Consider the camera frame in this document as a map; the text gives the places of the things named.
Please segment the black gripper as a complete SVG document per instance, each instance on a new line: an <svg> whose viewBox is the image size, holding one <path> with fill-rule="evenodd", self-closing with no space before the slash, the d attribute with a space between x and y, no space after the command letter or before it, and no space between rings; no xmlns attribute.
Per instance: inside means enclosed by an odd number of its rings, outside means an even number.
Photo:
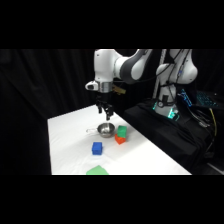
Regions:
<svg viewBox="0 0 224 224"><path fill-rule="evenodd" d="M96 106L98 112L101 114L103 111L106 112L106 120L109 121L112 116L112 101L110 93L97 93Z"/></svg>

